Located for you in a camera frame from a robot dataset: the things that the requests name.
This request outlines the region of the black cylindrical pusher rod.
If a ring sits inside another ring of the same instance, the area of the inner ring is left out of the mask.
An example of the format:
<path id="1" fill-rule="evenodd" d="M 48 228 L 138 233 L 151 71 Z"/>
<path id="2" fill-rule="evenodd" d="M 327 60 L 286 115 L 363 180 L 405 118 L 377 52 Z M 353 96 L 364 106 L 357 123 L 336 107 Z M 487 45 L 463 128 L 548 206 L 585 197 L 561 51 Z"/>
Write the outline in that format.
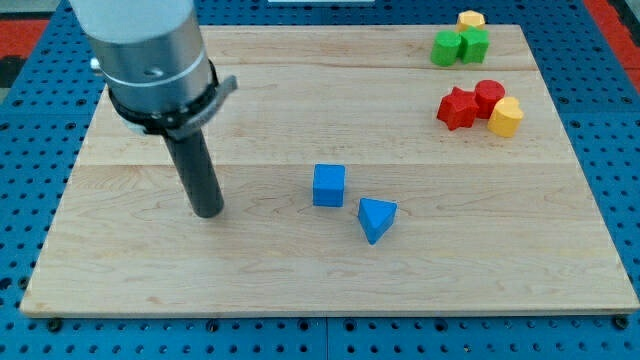
<path id="1" fill-rule="evenodd" d="M 202 131 L 181 140 L 165 137 L 164 141 L 193 212 L 201 218 L 218 215 L 224 200 Z"/>

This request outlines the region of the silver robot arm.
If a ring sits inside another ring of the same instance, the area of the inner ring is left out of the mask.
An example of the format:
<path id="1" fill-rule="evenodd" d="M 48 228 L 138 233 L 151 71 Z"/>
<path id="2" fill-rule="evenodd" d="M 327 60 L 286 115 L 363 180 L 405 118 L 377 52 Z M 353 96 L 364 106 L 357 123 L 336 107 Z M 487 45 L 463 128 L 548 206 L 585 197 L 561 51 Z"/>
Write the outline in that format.
<path id="1" fill-rule="evenodd" d="M 70 0 L 114 109 L 132 131 L 164 139 L 194 213 L 224 207 L 202 132 L 237 88 L 219 79 L 192 0 Z"/>

